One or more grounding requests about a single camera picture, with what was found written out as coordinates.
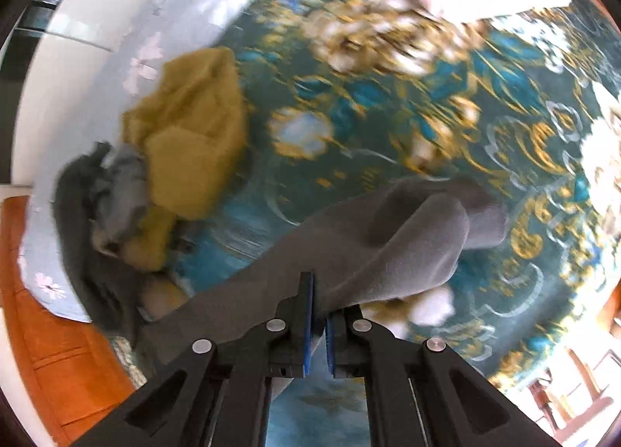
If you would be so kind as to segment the orange wooden bed frame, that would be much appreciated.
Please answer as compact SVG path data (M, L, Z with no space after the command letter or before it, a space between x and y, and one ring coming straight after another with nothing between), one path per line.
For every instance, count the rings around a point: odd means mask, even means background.
M1 306L19 382L53 444L68 446L134 387L102 334L51 314L23 285L18 251L27 205L27 196L1 204Z

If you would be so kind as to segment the wooden chair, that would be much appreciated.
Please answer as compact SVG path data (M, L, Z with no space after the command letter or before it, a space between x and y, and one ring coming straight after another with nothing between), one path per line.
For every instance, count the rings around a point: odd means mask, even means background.
M581 353L568 349L528 384L535 423L561 446L601 444L620 416L619 376L620 358L612 350L588 364Z

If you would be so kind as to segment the dark grey sweatpants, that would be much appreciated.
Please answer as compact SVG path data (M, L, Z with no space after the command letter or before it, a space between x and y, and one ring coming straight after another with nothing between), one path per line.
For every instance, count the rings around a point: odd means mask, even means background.
M398 179L306 219L259 259L140 330L137 365L152 377L195 340L236 340L272 318L313 272L318 318L440 286L463 251L500 244L505 205L476 182Z

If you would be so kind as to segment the teal floral bed blanket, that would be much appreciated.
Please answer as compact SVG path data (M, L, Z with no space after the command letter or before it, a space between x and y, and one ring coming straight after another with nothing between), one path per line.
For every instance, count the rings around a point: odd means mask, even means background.
M466 24L420 0L251 0L186 53L217 47L234 53L248 133L212 212L173 228L162 270L189 300L406 177L476 182L505 205L505 237L362 312L443 339L509 397L618 283L620 34L594 0Z

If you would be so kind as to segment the white wardrobe with black stripe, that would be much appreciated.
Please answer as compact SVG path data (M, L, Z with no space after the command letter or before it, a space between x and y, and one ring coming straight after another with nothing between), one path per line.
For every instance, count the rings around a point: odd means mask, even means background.
M1 182L12 182L18 106L28 68L63 0L1 0Z

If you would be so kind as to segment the beige fuzzy sweater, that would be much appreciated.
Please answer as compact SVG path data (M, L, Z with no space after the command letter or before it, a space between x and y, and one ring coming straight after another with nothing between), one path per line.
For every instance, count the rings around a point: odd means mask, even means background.
M139 295L139 310L147 322L158 321L189 300L188 294L170 279L150 277Z

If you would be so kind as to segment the light blue floral quilt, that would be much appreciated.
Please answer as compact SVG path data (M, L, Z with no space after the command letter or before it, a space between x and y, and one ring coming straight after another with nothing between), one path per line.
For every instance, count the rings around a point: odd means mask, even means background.
M52 217L57 177L94 144L120 140L120 120L152 91L163 64L211 45L251 0L64 0L22 92L13 176L31 186L18 262L52 315L86 322L60 259Z

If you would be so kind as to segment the mustard yellow knit sweater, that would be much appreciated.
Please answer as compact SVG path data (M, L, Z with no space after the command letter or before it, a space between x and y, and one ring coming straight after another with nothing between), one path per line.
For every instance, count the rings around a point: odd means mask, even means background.
M180 220L206 218L235 173L248 119L234 53L225 47L167 62L158 87L122 116L122 139L145 156L149 207L121 248L142 272L163 269Z

